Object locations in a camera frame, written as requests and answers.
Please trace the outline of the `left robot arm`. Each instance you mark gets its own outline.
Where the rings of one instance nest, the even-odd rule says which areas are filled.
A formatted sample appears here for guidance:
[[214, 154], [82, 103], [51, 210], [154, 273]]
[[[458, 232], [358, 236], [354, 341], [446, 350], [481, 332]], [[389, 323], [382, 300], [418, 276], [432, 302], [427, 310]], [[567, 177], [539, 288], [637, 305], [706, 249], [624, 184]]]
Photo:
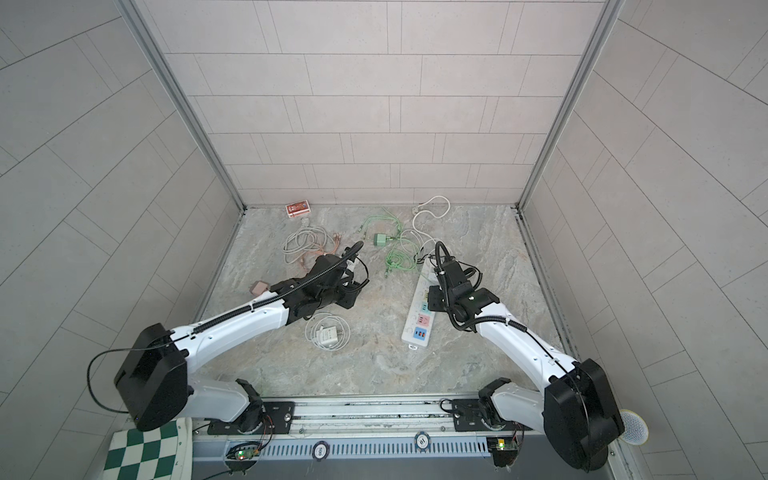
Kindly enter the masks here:
[[263, 400], [247, 381], [199, 378], [205, 364], [258, 335], [309, 320], [321, 308], [354, 306], [366, 286], [354, 277], [364, 244], [318, 257], [310, 272], [267, 288], [255, 299], [209, 320], [168, 330], [145, 328], [118, 370], [114, 384], [136, 428], [157, 429], [177, 418], [211, 419], [240, 433], [264, 422]]

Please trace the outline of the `colourful white power strip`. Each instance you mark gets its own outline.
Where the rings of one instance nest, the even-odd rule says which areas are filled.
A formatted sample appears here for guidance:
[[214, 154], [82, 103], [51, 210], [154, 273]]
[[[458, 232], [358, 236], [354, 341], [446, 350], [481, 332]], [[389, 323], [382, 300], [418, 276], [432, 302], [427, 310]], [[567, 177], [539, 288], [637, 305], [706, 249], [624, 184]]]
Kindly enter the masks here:
[[429, 260], [425, 260], [401, 335], [401, 339], [411, 350], [428, 346], [436, 315], [429, 310], [429, 288], [437, 285], [434, 267]]

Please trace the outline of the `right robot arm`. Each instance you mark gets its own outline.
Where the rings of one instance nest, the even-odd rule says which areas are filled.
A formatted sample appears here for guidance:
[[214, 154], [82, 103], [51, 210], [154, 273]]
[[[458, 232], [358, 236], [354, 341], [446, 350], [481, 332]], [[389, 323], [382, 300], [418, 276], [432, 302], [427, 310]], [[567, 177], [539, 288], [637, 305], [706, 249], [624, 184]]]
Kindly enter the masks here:
[[476, 408], [483, 424], [496, 431], [513, 424], [517, 440], [523, 428], [538, 431], [570, 467], [603, 467], [625, 425], [602, 367], [559, 351], [520, 323], [481, 287], [481, 272], [457, 260], [443, 242], [436, 243], [432, 258], [437, 283], [429, 290], [429, 309], [445, 313], [456, 330], [490, 341], [534, 384], [528, 390], [500, 377], [483, 387]]

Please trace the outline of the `green charger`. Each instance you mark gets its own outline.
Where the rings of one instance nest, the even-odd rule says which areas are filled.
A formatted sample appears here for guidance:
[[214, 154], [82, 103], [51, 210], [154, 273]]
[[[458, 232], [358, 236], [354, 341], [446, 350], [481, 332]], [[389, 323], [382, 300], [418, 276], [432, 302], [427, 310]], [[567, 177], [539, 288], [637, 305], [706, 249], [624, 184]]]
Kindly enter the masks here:
[[384, 233], [376, 233], [373, 237], [375, 247], [385, 247], [390, 241], [390, 237]]

